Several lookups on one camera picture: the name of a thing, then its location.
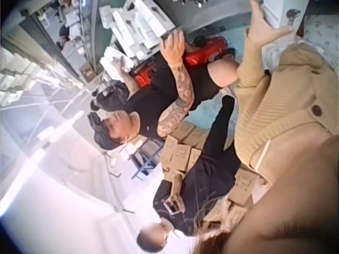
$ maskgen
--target tattoo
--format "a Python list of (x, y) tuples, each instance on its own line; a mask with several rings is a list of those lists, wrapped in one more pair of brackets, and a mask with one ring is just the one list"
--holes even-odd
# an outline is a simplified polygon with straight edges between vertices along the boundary
[(136, 80), (133, 77), (131, 77), (128, 73), (123, 72), (120, 74), (120, 76), (122, 77), (129, 91), (128, 98), (130, 98), (133, 94), (140, 90), (140, 86), (138, 85)]
[(192, 80), (184, 64), (173, 68), (179, 97), (161, 114), (158, 123), (158, 134), (165, 137), (185, 118), (194, 102)]

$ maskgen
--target smartphone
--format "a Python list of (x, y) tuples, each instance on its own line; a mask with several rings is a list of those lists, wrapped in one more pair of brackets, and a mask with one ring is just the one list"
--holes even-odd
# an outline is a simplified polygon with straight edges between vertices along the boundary
[(168, 213), (173, 216), (180, 213), (179, 207), (174, 203), (174, 205), (170, 204), (169, 202), (164, 202), (164, 206), (167, 209)]

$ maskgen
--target black shorts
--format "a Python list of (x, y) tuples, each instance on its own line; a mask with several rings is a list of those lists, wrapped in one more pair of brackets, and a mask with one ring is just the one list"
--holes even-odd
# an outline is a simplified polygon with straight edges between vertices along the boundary
[[(151, 80), (151, 85), (168, 95), (171, 99), (178, 97), (176, 83), (171, 69), (169, 68), (166, 60), (158, 53), (155, 56), (156, 72)], [(194, 67), (187, 67), (187, 70), (192, 79), (194, 89), (194, 103), (190, 111), (195, 110), (201, 102), (212, 99), (219, 92), (220, 87), (211, 79), (207, 63)]]

